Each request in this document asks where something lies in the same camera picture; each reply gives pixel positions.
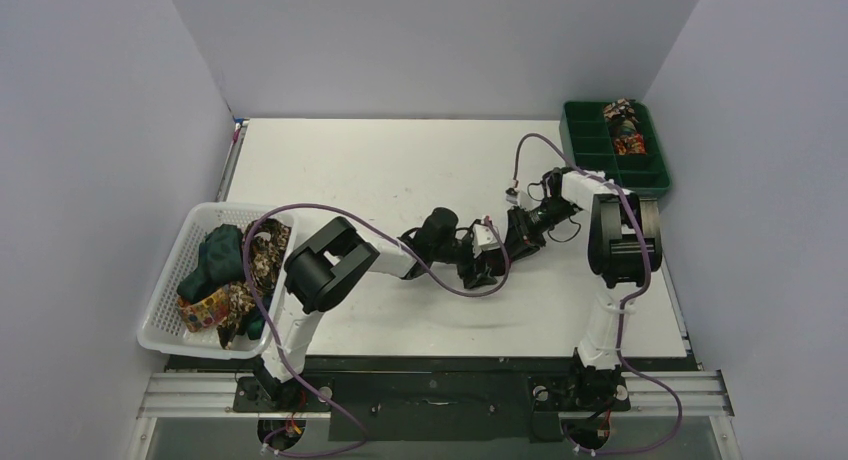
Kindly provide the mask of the red navy striped tie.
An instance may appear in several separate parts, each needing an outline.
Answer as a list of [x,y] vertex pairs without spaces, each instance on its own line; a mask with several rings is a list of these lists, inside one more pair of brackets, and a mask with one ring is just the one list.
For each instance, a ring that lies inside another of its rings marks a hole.
[[511,259],[503,250],[497,250],[489,256],[487,265],[492,276],[504,276],[511,268]]

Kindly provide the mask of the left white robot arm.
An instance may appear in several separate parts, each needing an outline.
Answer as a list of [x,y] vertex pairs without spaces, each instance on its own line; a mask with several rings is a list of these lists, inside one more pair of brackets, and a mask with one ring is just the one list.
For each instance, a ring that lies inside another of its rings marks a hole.
[[275,410],[295,403],[299,385],[294,377],[304,370],[320,321],[366,274],[414,280],[432,276],[436,263],[455,266],[463,284],[457,293],[465,297],[496,292],[511,266],[490,219],[459,227],[456,214],[442,207],[420,226],[377,242],[363,238],[349,217],[338,215],[325,224],[284,258],[283,298],[269,327],[273,341],[261,355],[267,375],[260,398]]

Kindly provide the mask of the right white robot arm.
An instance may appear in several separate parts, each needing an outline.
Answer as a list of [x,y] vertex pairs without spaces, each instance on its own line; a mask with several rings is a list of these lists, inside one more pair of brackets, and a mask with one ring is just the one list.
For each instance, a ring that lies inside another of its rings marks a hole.
[[563,382],[566,398],[588,407],[604,392],[595,371],[613,371],[621,365],[624,327],[633,311],[629,303],[645,293],[650,275],[661,266],[658,206],[602,172],[557,167],[543,175],[542,184],[544,197],[532,209],[522,205],[516,180],[507,188],[506,198],[513,206],[507,211],[505,246],[509,259],[518,261],[545,247],[544,235],[560,223],[580,212],[589,215],[587,261],[602,290],[576,347],[586,368],[570,373]]

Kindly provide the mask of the green compartment tray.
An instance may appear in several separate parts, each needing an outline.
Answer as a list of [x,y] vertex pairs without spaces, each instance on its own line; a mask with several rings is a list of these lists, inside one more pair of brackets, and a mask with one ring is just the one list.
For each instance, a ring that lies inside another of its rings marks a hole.
[[641,196],[663,197],[672,188],[672,178],[649,109],[640,102],[631,103],[645,148],[639,154],[621,154],[614,144],[612,127],[603,115],[607,104],[568,101],[563,105],[559,124],[563,151],[579,167],[603,171],[617,184]]

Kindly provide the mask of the rolled red patterned tie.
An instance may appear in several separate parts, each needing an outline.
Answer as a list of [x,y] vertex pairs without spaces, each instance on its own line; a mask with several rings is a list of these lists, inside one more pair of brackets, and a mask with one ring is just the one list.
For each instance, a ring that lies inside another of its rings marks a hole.
[[641,133],[622,134],[613,139],[613,147],[616,155],[646,155],[647,147],[644,136]]

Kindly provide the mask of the brown patterned tie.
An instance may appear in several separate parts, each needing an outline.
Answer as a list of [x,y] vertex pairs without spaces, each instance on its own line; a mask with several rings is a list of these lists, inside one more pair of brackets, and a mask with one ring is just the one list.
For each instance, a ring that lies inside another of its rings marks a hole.
[[[249,250],[251,278],[267,311],[270,311],[275,288],[283,264],[291,228],[271,218],[262,223]],[[258,339],[265,319],[256,306],[245,280],[233,281],[222,288],[228,300],[229,314],[217,328],[220,346],[229,350],[239,336]]]

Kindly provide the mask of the dark green tie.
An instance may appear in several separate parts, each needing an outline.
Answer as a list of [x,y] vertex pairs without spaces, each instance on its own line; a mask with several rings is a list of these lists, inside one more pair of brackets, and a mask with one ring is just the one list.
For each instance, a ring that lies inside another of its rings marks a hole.
[[207,234],[198,247],[197,266],[177,286],[177,297],[198,302],[233,281],[246,281],[243,232],[223,224]]

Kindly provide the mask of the white plastic basket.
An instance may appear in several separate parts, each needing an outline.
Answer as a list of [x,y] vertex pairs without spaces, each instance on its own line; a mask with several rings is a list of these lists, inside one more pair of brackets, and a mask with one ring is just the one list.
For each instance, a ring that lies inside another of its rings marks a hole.
[[190,211],[137,331],[142,347],[235,360],[270,345],[267,319],[283,305],[283,262],[298,220],[266,212],[238,203],[202,203]]

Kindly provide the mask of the colourful dotted tie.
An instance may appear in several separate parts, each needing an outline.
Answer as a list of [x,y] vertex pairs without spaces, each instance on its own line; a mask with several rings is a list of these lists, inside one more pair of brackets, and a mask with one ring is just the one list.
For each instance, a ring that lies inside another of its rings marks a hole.
[[191,333],[218,325],[230,315],[230,297],[224,289],[193,304],[178,296],[176,304],[183,324]]

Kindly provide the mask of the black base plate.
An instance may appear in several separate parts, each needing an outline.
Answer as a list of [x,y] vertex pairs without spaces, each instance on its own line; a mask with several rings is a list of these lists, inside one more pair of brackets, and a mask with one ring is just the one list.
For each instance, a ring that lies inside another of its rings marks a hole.
[[234,411],[262,415],[263,433],[284,427],[272,443],[285,446],[305,434],[310,414],[329,419],[332,441],[560,442],[597,429],[608,412],[636,412],[640,386],[670,397],[574,357],[312,356],[302,382],[276,379],[262,360],[242,371]]

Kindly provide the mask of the aluminium rail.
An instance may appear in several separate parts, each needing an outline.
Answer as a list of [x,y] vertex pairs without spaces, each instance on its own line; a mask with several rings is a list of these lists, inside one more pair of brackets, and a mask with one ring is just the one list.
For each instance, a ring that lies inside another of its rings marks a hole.
[[[628,391],[627,415],[672,416],[678,405],[687,416],[730,416],[733,407],[719,372],[658,372],[661,386],[632,374],[623,380]],[[486,413],[505,408],[521,412],[533,405],[533,390],[542,379],[518,372],[349,372],[308,378],[349,411],[389,407],[480,407]],[[138,415],[141,418],[327,418],[327,404],[287,385],[292,397],[276,402],[246,375],[225,373],[161,373],[148,382]]]

